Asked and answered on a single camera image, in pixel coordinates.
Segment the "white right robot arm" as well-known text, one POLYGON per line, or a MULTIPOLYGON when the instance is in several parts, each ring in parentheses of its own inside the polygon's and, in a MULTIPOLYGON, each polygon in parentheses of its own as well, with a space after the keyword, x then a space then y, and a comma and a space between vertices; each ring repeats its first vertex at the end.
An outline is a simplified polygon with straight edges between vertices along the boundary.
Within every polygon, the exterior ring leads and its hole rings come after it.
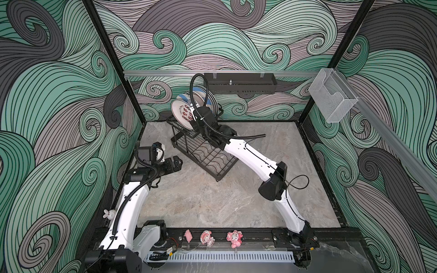
POLYGON ((314 230, 309 222, 299 213, 291 199, 286 180, 287 164, 275 162, 253 148, 246 140, 263 138, 265 135, 241 136, 227 125, 219 125, 210 108, 190 105, 193 120, 190 122, 195 132, 199 133, 212 147, 225 151, 243 162, 261 179, 259 194, 272 201, 283 218, 292 242, 302 250, 319 247, 314 230))

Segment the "blue striped plate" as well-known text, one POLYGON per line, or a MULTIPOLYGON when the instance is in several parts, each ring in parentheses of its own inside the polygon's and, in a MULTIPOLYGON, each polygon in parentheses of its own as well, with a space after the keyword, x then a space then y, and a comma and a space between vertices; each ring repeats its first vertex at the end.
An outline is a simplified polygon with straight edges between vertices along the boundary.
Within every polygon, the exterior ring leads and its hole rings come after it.
POLYGON ((199 87, 193 87, 193 98, 198 106, 204 105, 204 99, 206 98, 206 92, 204 89, 199 87))
POLYGON ((191 102, 191 98, 190 98, 190 96, 188 96, 187 94, 180 94, 180 95, 178 95, 178 96, 176 97, 176 99, 177 99, 177 100, 184 101, 184 102, 186 102, 186 103, 188 103, 188 104, 191 102))

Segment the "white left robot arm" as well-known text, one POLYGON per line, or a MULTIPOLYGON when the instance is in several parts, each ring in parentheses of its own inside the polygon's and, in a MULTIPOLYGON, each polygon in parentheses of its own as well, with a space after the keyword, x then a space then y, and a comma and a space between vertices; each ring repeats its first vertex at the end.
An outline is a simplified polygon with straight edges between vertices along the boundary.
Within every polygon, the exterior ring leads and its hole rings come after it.
POLYGON ((153 221, 137 233, 140 210, 153 181, 182 169, 178 157, 166 158, 152 166, 128 170, 108 231, 94 250, 89 251, 80 267, 81 273, 140 273, 150 250, 166 240, 165 223, 153 221))

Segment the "white plate red Chinese characters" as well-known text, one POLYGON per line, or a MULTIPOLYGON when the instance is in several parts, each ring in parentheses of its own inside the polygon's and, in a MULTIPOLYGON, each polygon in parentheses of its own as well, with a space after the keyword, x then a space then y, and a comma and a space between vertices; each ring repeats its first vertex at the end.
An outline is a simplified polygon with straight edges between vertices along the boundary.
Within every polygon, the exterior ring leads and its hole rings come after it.
POLYGON ((187 130, 193 130, 193 127, 191 125, 191 121, 193 121, 193 116, 188 103, 181 100, 175 100, 171 104, 171 111, 175 119, 183 127, 185 127, 187 130))

